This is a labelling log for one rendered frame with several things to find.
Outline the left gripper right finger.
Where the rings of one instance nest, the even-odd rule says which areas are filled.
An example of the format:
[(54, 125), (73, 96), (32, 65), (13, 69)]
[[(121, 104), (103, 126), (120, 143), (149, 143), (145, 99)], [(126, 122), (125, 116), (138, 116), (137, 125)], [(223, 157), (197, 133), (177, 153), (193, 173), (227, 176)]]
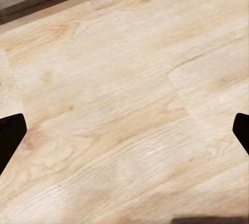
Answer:
[(249, 115), (237, 113), (232, 130), (249, 155)]

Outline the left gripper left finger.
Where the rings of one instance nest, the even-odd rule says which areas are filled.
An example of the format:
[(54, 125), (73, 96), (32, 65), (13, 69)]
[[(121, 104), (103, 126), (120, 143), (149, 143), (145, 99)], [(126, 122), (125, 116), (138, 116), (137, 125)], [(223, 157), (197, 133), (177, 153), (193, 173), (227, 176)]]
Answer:
[(22, 113), (0, 119), (0, 176), (26, 133)]

